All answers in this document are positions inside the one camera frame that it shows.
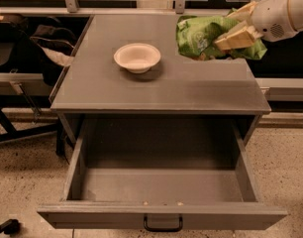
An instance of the gray tabletop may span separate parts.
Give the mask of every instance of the gray tabletop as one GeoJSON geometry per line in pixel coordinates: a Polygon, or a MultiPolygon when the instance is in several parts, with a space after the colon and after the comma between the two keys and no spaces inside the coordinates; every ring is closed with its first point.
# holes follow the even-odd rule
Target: gray tabletop
{"type": "Polygon", "coordinates": [[[71,113],[262,114],[270,108],[244,59],[195,61],[177,51],[177,15],[96,15],[52,104],[71,113]],[[143,74],[113,59],[123,45],[161,53],[143,74]]]}

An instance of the open drawer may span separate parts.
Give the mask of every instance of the open drawer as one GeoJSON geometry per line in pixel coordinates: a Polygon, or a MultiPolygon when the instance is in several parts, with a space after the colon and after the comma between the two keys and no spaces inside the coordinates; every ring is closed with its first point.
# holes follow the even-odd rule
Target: open drawer
{"type": "Polygon", "coordinates": [[[259,201],[235,119],[100,116],[84,120],[54,228],[266,229],[287,212],[259,201]]]}

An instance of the drawer handle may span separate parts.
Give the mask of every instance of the drawer handle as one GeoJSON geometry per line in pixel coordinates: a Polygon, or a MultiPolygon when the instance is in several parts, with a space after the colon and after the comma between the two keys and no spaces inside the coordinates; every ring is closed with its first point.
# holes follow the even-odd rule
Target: drawer handle
{"type": "Polygon", "coordinates": [[[183,228],[183,220],[182,220],[182,217],[180,216],[179,217],[179,226],[178,227],[174,227],[174,228],[155,228],[155,227],[149,227],[148,217],[145,216],[144,217],[144,227],[149,232],[170,232],[170,233],[179,232],[183,228]]]}

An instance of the floor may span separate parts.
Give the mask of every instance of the floor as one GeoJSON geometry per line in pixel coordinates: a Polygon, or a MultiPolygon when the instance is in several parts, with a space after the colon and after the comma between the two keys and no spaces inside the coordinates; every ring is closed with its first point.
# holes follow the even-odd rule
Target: floor
{"type": "MultiPolygon", "coordinates": [[[[16,124],[19,129],[32,124],[16,124]]],[[[145,230],[56,230],[36,212],[44,203],[60,200],[72,150],[66,158],[55,154],[55,134],[0,143],[0,224],[9,218],[21,223],[12,237],[25,238],[303,238],[303,117],[285,114],[265,117],[247,151],[262,200],[287,209],[288,216],[265,231],[186,230],[149,233],[145,230]]]]}

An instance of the white bowl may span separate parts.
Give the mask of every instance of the white bowl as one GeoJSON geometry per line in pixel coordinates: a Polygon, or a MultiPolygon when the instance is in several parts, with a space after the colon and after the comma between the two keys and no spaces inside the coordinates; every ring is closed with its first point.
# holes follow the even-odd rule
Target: white bowl
{"type": "Polygon", "coordinates": [[[132,73],[144,73],[160,61],[160,52],[148,44],[128,44],[114,54],[115,62],[132,73]]]}

